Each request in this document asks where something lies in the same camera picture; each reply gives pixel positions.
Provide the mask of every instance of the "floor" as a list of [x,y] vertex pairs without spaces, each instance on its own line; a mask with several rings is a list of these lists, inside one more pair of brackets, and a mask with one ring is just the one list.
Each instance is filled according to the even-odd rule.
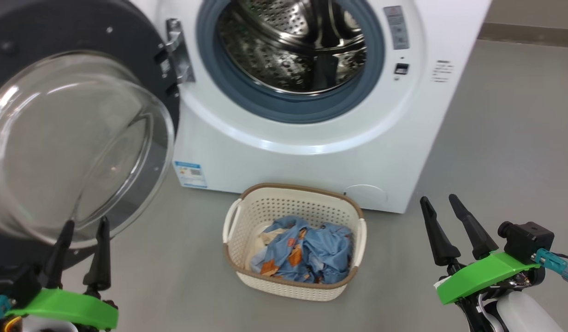
[[[112,242],[118,332],[290,332],[467,330],[442,306],[417,200],[473,261],[453,215],[456,193],[493,236],[504,221],[535,221],[568,254],[568,48],[480,41],[405,214],[366,212],[368,244],[356,278],[331,302],[305,302],[243,285],[223,257],[221,229],[237,195],[179,187],[170,173],[142,217]],[[82,291],[89,261],[67,271]],[[554,273],[527,290],[568,331],[568,284]]]

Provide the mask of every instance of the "black cable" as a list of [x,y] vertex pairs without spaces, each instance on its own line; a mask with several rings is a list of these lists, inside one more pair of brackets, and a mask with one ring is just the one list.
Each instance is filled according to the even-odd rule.
[[557,256],[559,256],[560,258],[566,258],[568,259],[568,255],[565,254],[557,254],[556,252],[551,252],[552,254],[556,254]]

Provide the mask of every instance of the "laundry basket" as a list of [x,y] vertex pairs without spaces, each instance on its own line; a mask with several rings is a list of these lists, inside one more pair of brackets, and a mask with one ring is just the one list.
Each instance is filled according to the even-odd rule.
[[[308,284],[266,277],[244,268],[254,237],[274,220],[299,216],[312,227],[324,222],[345,225],[353,234],[351,270],[336,284]],[[339,296],[355,276],[366,247],[366,222],[358,204],[349,198],[309,187],[264,183],[251,187],[236,200],[225,218],[225,254],[237,276],[257,290],[311,301],[330,301]]]

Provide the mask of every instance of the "open washing machine door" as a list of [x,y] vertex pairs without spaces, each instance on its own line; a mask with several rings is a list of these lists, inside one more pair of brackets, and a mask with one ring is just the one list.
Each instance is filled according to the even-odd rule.
[[172,161],[177,82],[130,2],[0,1],[0,266],[43,263],[67,220],[72,265],[102,216],[115,236],[142,213]]

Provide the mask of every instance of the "door hinge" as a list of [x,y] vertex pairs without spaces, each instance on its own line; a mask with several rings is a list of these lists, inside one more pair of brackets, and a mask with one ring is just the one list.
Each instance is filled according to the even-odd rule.
[[168,39],[166,49],[173,60],[178,83],[194,82],[194,71],[185,46],[181,22],[179,19],[170,18],[166,20],[166,29]]

